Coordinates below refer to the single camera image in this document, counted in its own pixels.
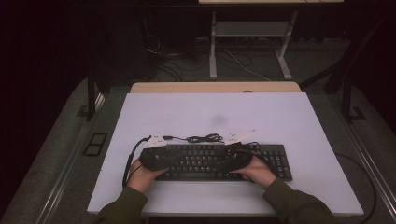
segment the person's right hand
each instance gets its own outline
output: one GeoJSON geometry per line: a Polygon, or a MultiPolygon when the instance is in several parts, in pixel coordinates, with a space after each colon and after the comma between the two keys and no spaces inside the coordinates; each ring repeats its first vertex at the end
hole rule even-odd
{"type": "Polygon", "coordinates": [[[256,182],[263,189],[267,189],[276,180],[276,176],[270,168],[255,156],[253,156],[249,165],[230,173],[241,174],[242,177],[256,182]]]}

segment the person's left hand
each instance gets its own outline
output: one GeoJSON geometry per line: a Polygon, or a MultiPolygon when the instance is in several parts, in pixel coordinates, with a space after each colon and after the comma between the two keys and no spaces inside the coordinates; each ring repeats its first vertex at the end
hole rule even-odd
{"type": "Polygon", "coordinates": [[[155,177],[163,174],[168,169],[163,169],[159,171],[150,171],[142,166],[139,159],[135,160],[130,169],[130,173],[134,172],[131,177],[129,177],[126,186],[132,189],[136,189],[141,193],[145,193],[152,184],[155,177]]]}

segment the sleeve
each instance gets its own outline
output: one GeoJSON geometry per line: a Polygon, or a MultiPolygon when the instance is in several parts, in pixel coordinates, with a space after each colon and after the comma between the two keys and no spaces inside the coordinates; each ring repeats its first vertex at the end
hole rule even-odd
{"type": "Polygon", "coordinates": [[[115,202],[106,205],[98,213],[93,223],[140,224],[140,214],[147,201],[144,194],[126,187],[115,202]]]}
{"type": "Polygon", "coordinates": [[[280,179],[274,181],[262,197],[271,204],[282,223],[338,223],[325,203],[312,195],[292,189],[280,179]]]}

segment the floor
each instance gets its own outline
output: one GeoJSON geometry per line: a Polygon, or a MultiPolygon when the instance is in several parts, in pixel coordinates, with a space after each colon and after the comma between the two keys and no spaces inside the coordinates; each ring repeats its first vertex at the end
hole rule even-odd
{"type": "MultiPolygon", "coordinates": [[[[210,81],[208,74],[207,40],[199,39],[201,52],[186,59],[168,50],[165,60],[158,62],[158,73],[151,81],[210,81]]],[[[315,40],[292,41],[285,55],[293,75],[293,81],[301,83],[318,72],[333,65],[347,49],[348,41],[330,39],[318,43],[315,40]]],[[[274,50],[280,46],[276,39],[248,39],[217,43],[218,81],[282,81],[274,50]]],[[[340,115],[341,92],[325,94],[323,78],[303,89],[314,107],[329,142],[346,173],[351,187],[361,203],[365,215],[339,217],[340,223],[395,223],[396,217],[389,208],[387,190],[378,185],[378,174],[367,175],[360,167],[361,149],[367,151],[385,180],[385,186],[396,189],[396,137],[386,123],[367,102],[364,95],[353,89],[352,106],[358,107],[365,119],[347,123],[340,115]],[[370,179],[376,180],[374,186],[370,179]]],[[[64,106],[45,144],[37,155],[28,175],[14,197],[1,223],[90,223],[93,214],[86,212],[96,178],[106,155],[106,149],[117,123],[123,100],[130,86],[114,83],[110,93],[99,94],[97,112],[91,121],[87,116],[87,83],[81,82],[64,106]],[[81,153],[94,133],[107,133],[102,153],[87,157],[81,153]]],[[[262,223],[262,219],[246,217],[234,219],[239,223],[262,223]]],[[[172,219],[166,221],[151,218],[148,223],[230,223],[230,219],[195,218],[194,220],[172,219]]]]}

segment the dark background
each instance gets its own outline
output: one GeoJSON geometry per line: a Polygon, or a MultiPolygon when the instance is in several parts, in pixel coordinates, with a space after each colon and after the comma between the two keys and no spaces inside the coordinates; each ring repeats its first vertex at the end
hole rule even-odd
{"type": "MultiPolygon", "coordinates": [[[[209,33],[210,12],[157,11],[149,25],[143,25],[143,11],[81,11],[60,0],[0,4],[2,216],[67,98],[88,73],[95,73],[100,91],[108,91],[115,83],[130,85],[136,80],[148,80],[153,76],[153,67],[144,48],[145,33],[149,31],[163,43],[192,54],[195,37],[209,33]]],[[[359,41],[389,5],[384,1],[348,1],[337,9],[302,10],[293,39],[359,41]]],[[[394,132],[395,15],[390,13],[386,18],[352,70],[356,85],[394,132]]],[[[222,16],[230,19],[229,13],[222,16]]],[[[238,13],[232,16],[237,20],[260,19],[238,13]]]]}

